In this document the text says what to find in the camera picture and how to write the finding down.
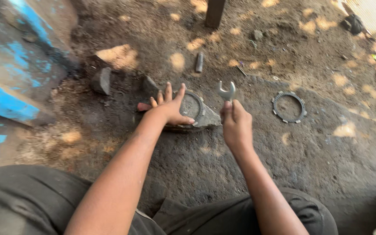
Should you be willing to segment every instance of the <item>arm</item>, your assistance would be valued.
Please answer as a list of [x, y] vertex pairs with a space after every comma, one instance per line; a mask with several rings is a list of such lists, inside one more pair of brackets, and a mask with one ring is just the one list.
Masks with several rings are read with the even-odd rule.
[[238, 100], [220, 111], [223, 135], [243, 172], [263, 235], [308, 235], [253, 149], [252, 115]]
[[136, 210], [150, 158], [166, 123], [192, 124], [194, 120], [180, 115], [179, 108], [185, 93], [185, 84], [172, 100], [168, 82], [165, 100], [158, 93], [149, 110], [132, 136], [110, 161], [92, 184], [66, 228], [66, 235], [127, 235]]

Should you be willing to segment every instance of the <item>metal ring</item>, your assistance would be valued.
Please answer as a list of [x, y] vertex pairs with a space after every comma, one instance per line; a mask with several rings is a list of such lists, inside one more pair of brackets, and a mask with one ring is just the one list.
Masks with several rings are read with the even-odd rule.
[[[301, 114], [300, 114], [300, 116], [297, 119], [288, 119], [288, 118], [285, 118], [282, 115], [280, 115], [279, 112], [278, 112], [278, 109], [277, 109], [277, 101], [278, 101], [278, 99], [281, 98], [281, 97], [283, 97], [283, 96], [287, 96], [287, 95], [294, 97], [295, 99], [298, 100], [298, 102], [300, 102], [300, 105], [301, 105]], [[272, 100], [272, 102], [274, 103], [274, 113], [276, 115], [278, 115], [286, 123], [300, 123], [301, 119], [303, 119], [304, 116], [307, 115], [306, 108], [304, 107], [304, 101], [301, 100], [294, 92], [279, 92], [278, 95]]]
[[204, 104], [203, 104], [203, 101], [201, 100], [201, 98], [193, 93], [192, 91], [189, 91], [189, 90], [185, 90], [185, 95], [191, 95], [192, 97], [194, 97], [194, 99], [197, 100], [198, 102], [198, 105], [200, 106], [200, 112], [198, 112], [198, 115], [196, 117], [194, 117], [194, 120], [197, 122], [198, 120], [200, 120], [200, 118], [203, 116], [203, 111], [204, 111]]

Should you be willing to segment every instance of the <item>hand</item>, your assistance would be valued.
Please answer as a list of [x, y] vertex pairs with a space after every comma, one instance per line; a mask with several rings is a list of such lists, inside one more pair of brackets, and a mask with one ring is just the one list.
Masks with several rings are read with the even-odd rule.
[[181, 101], [185, 94], [185, 84], [182, 83], [179, 88], [178, 94], [175, 99], [172, 100], [172, 85], [170, 82], [166, 83], [164, 91], [164, 99], [162, 91], [158, 92], [158, 101], [156, 102], [153, 97], [150, 98], [150, 105], [152, 109], [149, 112], [158, 112], [165, 116], [166, 123], [169, 125], [181, 125], [181, 124], [193, 124], [195, 120], [193, 118], [182, 116], [179, 112], [181, 107]]
[[223, 136], [227, 146], [235, 157], [239, 157], [245, 151], [253, 151], [252, 115], [237, 99], [233, 104], [224, 101], [220, 110], [223, 124]]

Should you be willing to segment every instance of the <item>fingernail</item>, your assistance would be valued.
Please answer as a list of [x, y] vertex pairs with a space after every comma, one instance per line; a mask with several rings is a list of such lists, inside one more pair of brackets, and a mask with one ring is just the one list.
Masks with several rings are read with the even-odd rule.
[[229, 102], [229, 101], [224, 101], [224, 107], [226, 108], [226, 109], [230, 109], [230, 106], [231, 106], [232, 104]]

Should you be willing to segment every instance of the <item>knee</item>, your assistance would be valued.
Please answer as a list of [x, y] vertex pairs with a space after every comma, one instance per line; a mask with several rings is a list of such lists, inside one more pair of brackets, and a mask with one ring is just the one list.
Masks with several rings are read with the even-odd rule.
[[310, 235], [338, 234], [332, 214], [317, 199], [299, 190], [281, 188], [280, 191]]

